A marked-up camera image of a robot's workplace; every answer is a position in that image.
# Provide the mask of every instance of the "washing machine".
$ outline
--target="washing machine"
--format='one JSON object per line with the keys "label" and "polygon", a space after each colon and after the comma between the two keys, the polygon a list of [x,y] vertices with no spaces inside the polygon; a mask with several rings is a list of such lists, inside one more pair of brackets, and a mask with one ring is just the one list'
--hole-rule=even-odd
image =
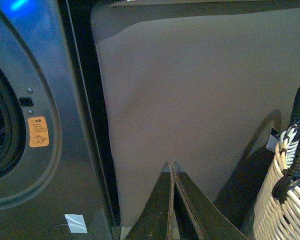
{"label": "washing machine", "polygon": [[0,0],[0,240],[110,240],[120,222],[60,2]]}

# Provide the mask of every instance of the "dark basket handle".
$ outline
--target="dark basket handle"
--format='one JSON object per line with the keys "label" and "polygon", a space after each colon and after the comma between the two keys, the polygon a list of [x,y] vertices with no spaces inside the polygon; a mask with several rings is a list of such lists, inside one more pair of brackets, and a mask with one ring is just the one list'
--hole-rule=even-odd
{"label": "dark basket handle", "polygon": [[[290,126],[298,124],[300,127],[300,87],[296,92],[293,108],[290,118]],[[285,169],[283,177],[275,184],[272,190],[272,196],[278,198],[282,204],[287,198],[287,192],[292,181],[300,179],[300,135],[298,136],[299,143],[295,151],[293,163],[289,169]]]}

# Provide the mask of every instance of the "wicker basket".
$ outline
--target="wicker basket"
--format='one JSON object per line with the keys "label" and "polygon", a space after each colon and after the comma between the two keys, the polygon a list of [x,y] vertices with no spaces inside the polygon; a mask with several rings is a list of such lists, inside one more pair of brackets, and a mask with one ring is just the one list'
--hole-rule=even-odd
{"label": "wicker basket", "polygon": [[256,240],[300,240],[300,88],[254,206]]}

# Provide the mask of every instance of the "white tape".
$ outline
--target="white tape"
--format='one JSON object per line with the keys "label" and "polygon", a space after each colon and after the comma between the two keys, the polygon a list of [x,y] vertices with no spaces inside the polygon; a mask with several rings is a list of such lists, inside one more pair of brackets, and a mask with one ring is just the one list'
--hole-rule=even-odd
{"label": "white tape", "polygon": [[87,227],[83,215],[65,214],[65,219],[68,222],[70,232],[72,234],[87,234]]}

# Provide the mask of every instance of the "beige wall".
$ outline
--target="beige wall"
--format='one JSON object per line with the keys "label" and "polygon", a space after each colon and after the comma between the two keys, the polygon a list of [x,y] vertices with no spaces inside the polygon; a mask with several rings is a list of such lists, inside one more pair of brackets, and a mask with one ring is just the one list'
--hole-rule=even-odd
{"label": "beige wall", "polygon": [[300,8],[144,21],[96,48],[129,227],[165,162],[180,163],[213,200],[263,120],[282,115],[287,126],[300,85]]}

